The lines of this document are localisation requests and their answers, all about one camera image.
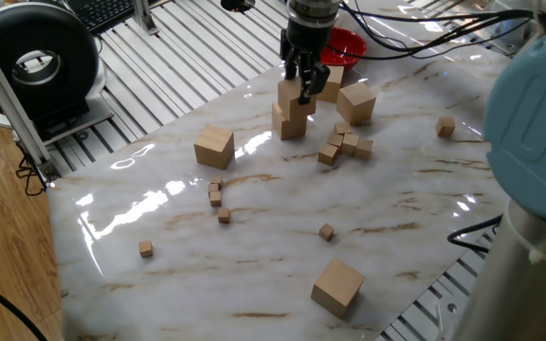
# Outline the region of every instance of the black keyboard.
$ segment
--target black keyboard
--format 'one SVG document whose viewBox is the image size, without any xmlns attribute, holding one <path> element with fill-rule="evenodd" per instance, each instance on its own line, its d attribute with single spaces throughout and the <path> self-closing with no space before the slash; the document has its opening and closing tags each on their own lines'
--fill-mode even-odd
<svg viewBox="0 0 546 341">
<path fill-rule="evenodd" d="M 95 0 L 75 10 L 92 33 L 102 33 L 134 13 L 132 0 Z"/>
</svg>

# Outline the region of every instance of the marble surface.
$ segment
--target marble surface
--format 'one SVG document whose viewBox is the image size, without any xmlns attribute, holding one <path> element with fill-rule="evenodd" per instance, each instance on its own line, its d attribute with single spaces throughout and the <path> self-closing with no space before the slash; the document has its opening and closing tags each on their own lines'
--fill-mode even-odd
<svg viewBox="0 0 546 341">
<path fill-rule="evenodd" d="M 407 7 L 385 0 L 364 10 L 416 15 Z M 441 29 L 369 23 L 407 42 Z M 346 17 L 338 24 L 354 28 Z M 343 83 L 365 81 L 378 95 L 372 122 L 355 129 L 374 142 L 367 162 L 317 162 L 342 120 L 331 103 L 318 102 L 304 138 L 271 132 L 277 67 L 56 181 L 47 196 L 67 321 L 100 341 L 375 339 L 464 252 L 446 235 L 505 203 L 481 132 L 487 93 L 507 63 L 477 47 L 362 61 Z M 457 122 L 450 140 L 435 135 L 441 116 Z M 225 171 L 195 162 L 206 123 L 235 134 Z M 225 181 L 229 225 L 209 206 L 214 174 Z M 331 242 L 318 236 L 325 223 L 336 229 Z M 138 254 L 144 240 L 150 259 Z M 332 257 L 366 277 L 343 319 L 310 299 Z"/>
</svg>

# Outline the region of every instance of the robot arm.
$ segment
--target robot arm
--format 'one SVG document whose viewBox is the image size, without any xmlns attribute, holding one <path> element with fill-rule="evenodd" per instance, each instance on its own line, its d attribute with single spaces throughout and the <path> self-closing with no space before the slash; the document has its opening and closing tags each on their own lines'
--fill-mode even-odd
<svg viewBox="0 0 546 341">
<path fill-rule="evenodd" d="M 287 80 L 293 80 L 299 72 L 300 104 L 308 104 L 312 96 L 320 93 L 330 75 L 330 69 L 321 63 L 320 57 L 328 44 L 340 2 L 287 0 L 290 18 L 288 27 L 282 29 L 280 57 L 285 61 Z M 224 9 L 241 13 L 253 8 L 254 4 L 255 0 L 221 1 Z"/>
</svg>

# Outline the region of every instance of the red bowl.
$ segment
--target red bowl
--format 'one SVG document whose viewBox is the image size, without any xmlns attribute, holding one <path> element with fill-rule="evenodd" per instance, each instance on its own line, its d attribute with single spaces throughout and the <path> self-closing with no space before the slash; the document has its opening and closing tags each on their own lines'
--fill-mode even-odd
<svg viewBox="0 0 546 341">
<path fill-rule="evenodd" d="M 360 36 L 348 29 L 340 27 L 332 27 L 328 45 L 337 50 L 357 56 L 365 56 L 366 51 L 368 50 L 368 47 L 366 47 L 366 42 L 364 42 Z M 323 51 L 321 51 L 321 62 L 324 65 L 344 66 L 345 72 L 351 70 L 359 61 L 359 58 L 337 53 L 327 46 L 323 48 Z"/>
</svg>

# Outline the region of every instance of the small wooden cube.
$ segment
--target small wooden cube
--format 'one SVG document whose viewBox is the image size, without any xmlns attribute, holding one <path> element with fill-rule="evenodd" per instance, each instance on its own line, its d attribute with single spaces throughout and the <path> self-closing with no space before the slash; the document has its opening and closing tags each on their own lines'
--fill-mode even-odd
<svg viewBox="0 0 546 341">
<path fill-rule="evenodd" d="M 342 135 L 330 134 L 328 136 L 328 144 L 340 148 L 342 146 Z"/>
<path fill-rule="evenodd" d="M 211 192 L 209 194 L 209 204 L 212 207 L 219 207 L 223 203 L 223 198 L 220 195 L 220 192 Z"/>
<path fill-rule="evenodd" d="M 228 208 L 218 208 L 218 223 L 228 224 L 231 221 L 231 211 Z"/>
<path fill-rule="evenodd" d="M 216 184 L 218 186 L 218 189 L 223 188 L 223 175 L 214 175 L 212 176 L 212 181 L 210 181 L 211 184 Z"/>
<path fill-rule="evenodd" d="M 454 133 L 454 118 L 452 117 L 440 117 L 435 124 L 435 132 L 439 137 L 451 137 Z"/>
<path fill-rule="evenodd" d="M 151 257 L 153 255 L 153 244 L 151 241 L 140 242 L 138 249 L 142 258 Z"/>
<path fill-rule="evenodd" d="M 311 299 L 341 318 L 363 284 L 363 275 L 334 257 L 313 285 Z"/>
<path fill-rule="evenodd" d="M 357 149 L 357 142 L 359 142 L 359 136 L 353 134 L 345 134 L 342 138 L 342 146 L 340 152 L 346 155 L 353 156 Z"/>
<path fill-rule="evenodd" d="M 318 154 L 318 162 L 330 167 L 337 161 L 338 147 L 326 143 Z"/>
<path fill-rule="evenodd" d="M 307 117 L 290 121 L 283 116 L 282 108 L 278 103 L 273 103 L 272 109 L 273 128 L 275 128 L 281 140 L 301 137 L 307 133 Z"/>
<path fill-rule="evenodd" d="M 367 138 L 359 138 L 354 156 L 362 160 L 370 160 L 373 142 Z"/>
<path fill-rule="evenodd" d="M 338 135 L 345 135 L 345 134 L 352 134 L 353 128 L 351 128 L 351 124 L 347 122 L 339 122 L 334 125 L 334 134 Z"/>
<path fill-rule="evenodd" d="M 325 241 L 329 242 L 332 237 L 334 237 L 334 228 L 328 224 L 324 224 L 319 229 L 319 236 L 322 237 Z"/>
<path fill-rule="evenodd" d="M 363 82 L 346 86 L 338 93 L 337 110 L 351 125 L 372 117 L 376 96 Z"/>
<path fill-rule="evenodd" d="M 206 125 L 194 143 L 197 162 L 220 170 L 227 168 L 235 155 L 233 132 L 229 129 Z"/>
<path fill-rule="evenodd" d="M 214 191 L 220 191 L 218 184 L 208 184 L 208 193 L 212 193 Z"/>
<path fill-rule="evenodd" d="M 283 116 L 294 121 L 298 119 L 302 121 L 307 116 L 314 114 L 317 107 L 317 98 L 311 97 L 308 104 L 300 105 L 300 78 L 296 77 L 293 80 L 280 81 L 277 84 L 278 103 L 282 109 Z"/>
<path fill-rule="evenodd" d="M 342 83 L 342 74 L 345 70 L 343 66 L 328 66 L 330 68 L 330 76 L 320 94 L 318 100 L 323 100 L 331 103 L 336 103 L 338 100 L 338 91 Z"/>
</svg>

